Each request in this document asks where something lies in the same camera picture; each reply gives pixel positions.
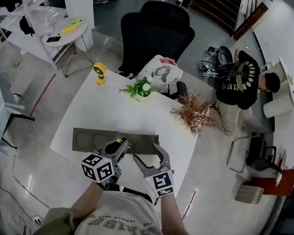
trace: man in black t-shirt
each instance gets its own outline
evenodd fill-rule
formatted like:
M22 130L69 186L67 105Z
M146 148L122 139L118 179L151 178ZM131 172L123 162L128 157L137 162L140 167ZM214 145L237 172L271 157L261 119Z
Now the man in black t-shirt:
M217 89L218 102L210 114L217 127L227 136L235 133L239 115L252 117L251 106L257 100L258 90L276 93L280 79L275 73L260 74L257 62L242 50L235 51L235 68Z

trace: gray tray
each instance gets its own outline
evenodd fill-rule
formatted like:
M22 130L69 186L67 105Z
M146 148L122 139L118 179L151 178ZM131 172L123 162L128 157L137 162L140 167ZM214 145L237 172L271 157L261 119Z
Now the gray tray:
M119 133L117 131L103 131L93 129L73 129L72 150L82 152L93 152L99 150L108 141L126 138L132 144L127 154L155 154L151 142L159 144L158 135Z

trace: beige t-shirt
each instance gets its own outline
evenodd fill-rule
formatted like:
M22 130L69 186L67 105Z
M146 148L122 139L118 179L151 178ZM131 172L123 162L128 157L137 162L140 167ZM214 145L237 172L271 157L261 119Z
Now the beige t-shirt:
M152 203L126 192L105 191L75 235L162 235Z

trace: black chair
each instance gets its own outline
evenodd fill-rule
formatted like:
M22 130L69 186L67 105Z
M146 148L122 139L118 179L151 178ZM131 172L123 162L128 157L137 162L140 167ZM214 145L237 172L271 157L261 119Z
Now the black chair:
M273 154L267 154L267 150L272 149ZM283 170L277 166L275 162L276 147L267 146L267 142L264 139L264 134L260 134L260 137L254 137L250 141L248 157L246 159L246 165L257 170L263 171L271 168L283 175Z
M128 13L121 19L123 76L138 74L156 55L176 62L195 37L188 13L176 5L162 1L148 1L138 13ZM165 94L172 99L187 95L185 84L177 83L178 92Z

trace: black cable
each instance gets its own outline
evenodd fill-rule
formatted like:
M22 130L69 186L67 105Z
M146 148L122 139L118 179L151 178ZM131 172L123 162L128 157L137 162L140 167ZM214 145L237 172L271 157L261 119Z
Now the black cable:
M5 191L5 192L7 192L7 193L9 193L7 190L5 190L5 189L3 189L2 187L1 187L1 185L0 185L0 188L1 188L1 190L3 190L3 191ZM31 217L24 211L24 209L21 207L21 205L19 204L19 202L16 200L16 198L11 194L11 193L9 193L13 198L14 198L14 200L15 200L15 202L19 205L19 207L22 209L22 211L26 214L26 216L31 220L31 221L33 221L32 219L31 219Z

